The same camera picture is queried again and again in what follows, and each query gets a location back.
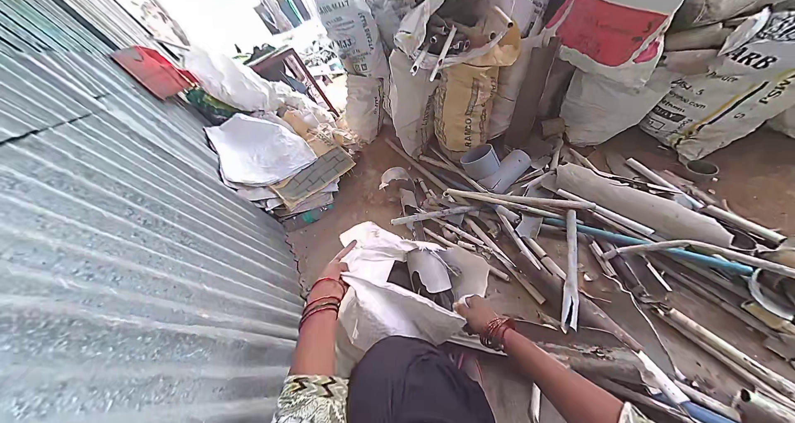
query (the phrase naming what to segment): corrugated metal sheet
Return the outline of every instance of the corrugated metal sheet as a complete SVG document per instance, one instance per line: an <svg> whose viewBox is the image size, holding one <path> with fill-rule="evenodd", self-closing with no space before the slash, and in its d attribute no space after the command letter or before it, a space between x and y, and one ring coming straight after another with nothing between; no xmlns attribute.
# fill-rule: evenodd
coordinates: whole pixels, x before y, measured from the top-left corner
<svg viewBox="0 0 795 423"><path fill-rule="evenodd" d="M269 420L302 307L283 228L204 119L41 11L0 23L36 42L0 44L0 421Z"/></svg>

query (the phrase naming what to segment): patterned sleeve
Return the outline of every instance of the patterned sleeve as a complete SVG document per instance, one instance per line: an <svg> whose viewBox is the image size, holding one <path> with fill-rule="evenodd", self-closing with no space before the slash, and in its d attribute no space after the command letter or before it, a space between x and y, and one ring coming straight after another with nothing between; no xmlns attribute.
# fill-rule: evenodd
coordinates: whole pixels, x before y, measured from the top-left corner
<svg viewBox="0 0 795 423"><path fill-rule="evenodd" d="M273 423L345 423L347 379L325 375L285 378Z"/></svg>
<svg viewBox="0 0 795 423"><path fill-rule="evenodd" d="M654 423L649 420L631 403L624 403L624 408L621 409L621 416L619 423Z"/></svg>

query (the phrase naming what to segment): person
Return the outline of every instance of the person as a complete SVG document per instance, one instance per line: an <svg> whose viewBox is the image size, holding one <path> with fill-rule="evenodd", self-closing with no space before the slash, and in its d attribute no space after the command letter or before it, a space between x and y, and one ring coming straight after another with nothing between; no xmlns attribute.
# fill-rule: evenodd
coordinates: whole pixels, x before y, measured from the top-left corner
<svg viewBox="0 0 795 423"><path fill-rule="evenodd" d="M347 286L342 258L326 266L307 298L293 365L277 400L274 423L494 423L480 385L445 353L419 338L378 341L353 368L335 376L337 313ZM565 367L514 331L479 296L455 311L487 347L505 351L539 386L568 423L651 423L629 403Z"/></svg>

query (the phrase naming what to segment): woman's arm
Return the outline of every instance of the woman's arm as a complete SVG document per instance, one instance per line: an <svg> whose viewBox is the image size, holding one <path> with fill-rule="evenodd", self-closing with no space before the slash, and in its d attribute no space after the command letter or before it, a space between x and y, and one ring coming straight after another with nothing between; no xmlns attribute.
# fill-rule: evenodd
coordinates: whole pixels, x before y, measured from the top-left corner
<svg viewBox="0 0 795 423"><path fill-rule="evenodd" d="M342 273L347 272L347 264L341 262L356 241L345 247L328 263L319 278L328 277L339 280ZM336 297L342 300L345 291L336 281L322 281L315 284L309 292L307 303L321 297ZM337 332L337 313L335 310L323 310L309 316L298 331L298 345L293 354L293 366L290 375L327 375L336 372L336 353L334 350Z"/></svg>
<svg viewBox="0 0 795 423"><path fill-rule="evenodd" d="M497 314L485 299L472 296L455 310L478 333ZM549 353L512 329L503 336L505 353L532 378L568 423L616 423L623 403L601 387L565 367Z"/></svg>

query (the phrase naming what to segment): red bangle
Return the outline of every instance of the red bangle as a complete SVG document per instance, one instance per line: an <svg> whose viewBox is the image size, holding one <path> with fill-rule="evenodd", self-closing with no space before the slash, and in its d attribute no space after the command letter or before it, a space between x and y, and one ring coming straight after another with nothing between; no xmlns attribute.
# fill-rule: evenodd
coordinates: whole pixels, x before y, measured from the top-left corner
<svg viewBox="0 0 795 423"><path fill-rule="evenodd" d="M515 329L516 321L507 316L497 316L486 324L486 329L480 335L483 347L493 350L503 350L505 347L505 332L508 328Z"/></svg>
<svg viewBox="0 0 795 423"><path fill-rule="evenodd" d="M298 331L301 331L301 327L304 326L304 322L306 322L306 319L309 319L309 317L311 317L312 315L322 311L331 311L331 310L334 310L334 313L339 313L340 307L338 305L329 304L329 305L321 305L319 307L315 307L313 310L310 310L308 313L306 313L301 317L301 321L298 323Z"/></svg>
<svg viewBox="0 0 795 423"><path fill-rule="evenodd" d="M321 278L315 280L315 283L312 284L312 287L309 289L309 291L312 291L315 288L315 286L317 286L317 284L321 283L322 281L334 281L334 282L336 282L337 285L339 285L339 286L341 286L343 288L343 293L347 290L347 286L345 286L345 283L342 280L335 279L333 277L321 277Z"/></svg>
<svg viewBox="0 0 795 423"><path fill-rule="evenodd" d="M337 304L337 305L339 305L339 304L340 304L340 302L342 301L342 298L341 298L341 297L337 297L337 296L323 296L323 297L318 297L317 299L314 299L313 301L311 301L311 302L309 302L308 304L306 304L306 305L304 306L304 310L307 310L309 307L313 306L314 304L316 304L316 303L318 303L318 302L320 302L321 300L324 300L324 299L333 299L333 300L336 300L336 302L337 302L336 304Z"/></svg>

